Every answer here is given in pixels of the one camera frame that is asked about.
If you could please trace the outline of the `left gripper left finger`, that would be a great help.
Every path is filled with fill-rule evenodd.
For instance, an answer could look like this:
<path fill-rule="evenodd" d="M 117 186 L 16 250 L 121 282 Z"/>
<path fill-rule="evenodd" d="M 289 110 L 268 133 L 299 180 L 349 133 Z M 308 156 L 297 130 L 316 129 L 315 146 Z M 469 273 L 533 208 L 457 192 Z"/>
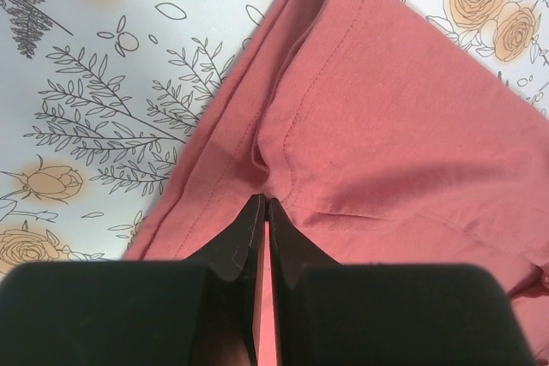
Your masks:
<path fill-rule="evenodd" d="M 1 284 L 4 365 L 255 365 L 262 197 L 181 261 L 27 263 Z"/>

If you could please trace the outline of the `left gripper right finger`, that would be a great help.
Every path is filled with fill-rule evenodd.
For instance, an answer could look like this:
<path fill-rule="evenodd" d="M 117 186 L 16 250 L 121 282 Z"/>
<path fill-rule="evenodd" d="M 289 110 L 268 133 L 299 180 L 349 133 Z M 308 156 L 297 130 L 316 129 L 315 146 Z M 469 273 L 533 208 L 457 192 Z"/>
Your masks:
<path fill-rule="evenodd" d="M 468 264 L 344 265 L 268 204 L 280 365 L 532 365 L 509 301 Z"/>

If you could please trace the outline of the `pink t shirt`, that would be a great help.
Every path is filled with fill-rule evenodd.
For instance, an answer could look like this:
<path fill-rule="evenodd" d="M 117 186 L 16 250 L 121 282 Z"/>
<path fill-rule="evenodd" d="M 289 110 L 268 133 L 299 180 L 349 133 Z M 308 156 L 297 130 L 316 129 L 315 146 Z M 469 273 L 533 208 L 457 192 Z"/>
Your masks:
<path fill-rule="evenodd" d="M 130 260 L 183 259 L 248 199 L 347 263 L 466 262 L 548 362 L 548 123 L 399 0 L 276 0 Z"/>

